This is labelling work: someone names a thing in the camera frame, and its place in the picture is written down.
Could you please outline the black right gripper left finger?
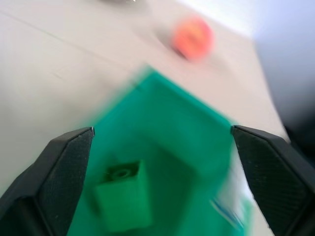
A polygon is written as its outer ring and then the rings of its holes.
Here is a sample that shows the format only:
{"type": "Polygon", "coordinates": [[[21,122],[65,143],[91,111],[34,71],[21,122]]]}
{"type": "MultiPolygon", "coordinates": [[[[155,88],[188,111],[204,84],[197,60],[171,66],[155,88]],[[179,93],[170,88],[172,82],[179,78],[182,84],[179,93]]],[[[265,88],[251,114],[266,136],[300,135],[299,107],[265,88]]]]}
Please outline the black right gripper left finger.
{"type": "Polygon", "coordinates": [[[0,198],[2,236],[65,236],[86,176],[93,127],[52,139],[0,198]]]}

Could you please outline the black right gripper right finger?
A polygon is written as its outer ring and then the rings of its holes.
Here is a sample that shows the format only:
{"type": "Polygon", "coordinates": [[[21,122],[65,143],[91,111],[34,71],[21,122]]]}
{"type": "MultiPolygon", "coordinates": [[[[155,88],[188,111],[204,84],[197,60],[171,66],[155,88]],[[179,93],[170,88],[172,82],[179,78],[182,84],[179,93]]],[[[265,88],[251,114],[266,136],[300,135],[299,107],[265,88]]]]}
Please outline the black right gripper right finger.
{"type": "Polygon", "coordinates": [[[276,236],[315,234],[315,167],[283,138],[234,125],[250,191],[276,236]]]}

